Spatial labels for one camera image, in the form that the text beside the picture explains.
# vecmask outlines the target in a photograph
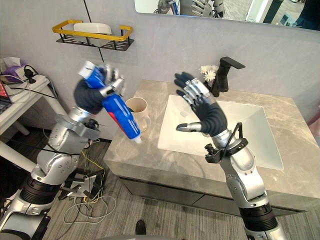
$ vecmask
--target gray marble countertop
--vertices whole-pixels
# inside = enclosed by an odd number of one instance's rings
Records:
[[[168,82],[140,82],[135,97],[147,101],[151,126],[141,134],[141,144],[130,141],[119,130],[104,156],[105,162],[118,176],[231,197],[218,164],[157,147],[168,97],[175,95],[176,89]],[[233,90],[221,93],[218,100],[264,108],[284,166],[284,170],[257,167],[272,204],[306,210],[320,206],[320,151],[294,101]]]

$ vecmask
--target black faucet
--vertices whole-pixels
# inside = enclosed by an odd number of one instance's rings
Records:
[[[204,85],[210,90],[213,96],[219,97],[220,92],[227,92],[229,90],[227,75],[230,67],[243,69],[246,66],[228,56],[220,58],[220,66],[216,72],[212,86],[209,86],[208,82],[204,82]]]

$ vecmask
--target white wall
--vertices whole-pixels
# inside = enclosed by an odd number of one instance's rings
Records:
[[[292,97],[306,120],[320,103],[320,32],[269,24],[200,17],[142,14],[134,1],[87,0],[93,22],[134,28],[128,51],[102,49],[105,61],[126,78],[125,99],[141,79],[173,82],[174,73],[199,77],[201,65],[229,56],[246,65],[231,69],[233,90]],[[101,63],[97,48],[57,43],[52,26],[67,20],[88,21],[82,0],[2,0],[0,56],[21,57],[56,84],[63,104],[75,104],[73,90],[85,60]],[[102,137],[112,139],[117,125],[101,111]]]

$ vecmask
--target white mug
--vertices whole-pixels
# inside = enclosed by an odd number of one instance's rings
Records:
[[[144,132],[150,126],[151,120],[148,116],[148,104],[147,101],[141,97],[133,97],[128,99],[125,104],[132,111],[134,120],[138,124],[140,131]]]

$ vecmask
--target sink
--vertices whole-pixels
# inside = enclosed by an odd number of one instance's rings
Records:
[[[256,165],[283,170],[282,159],[262,106],[228,101],[217,101],[226,115],[228,129],[233,131],[242,122],[243,137],[255,155]],[[213,141],[200,132],[181,132],[176,127],[182,123],[199,122],[196,114],[180,96],[169,95],[159,135],[158,148],[202,156],[208,153],[205,145]]]

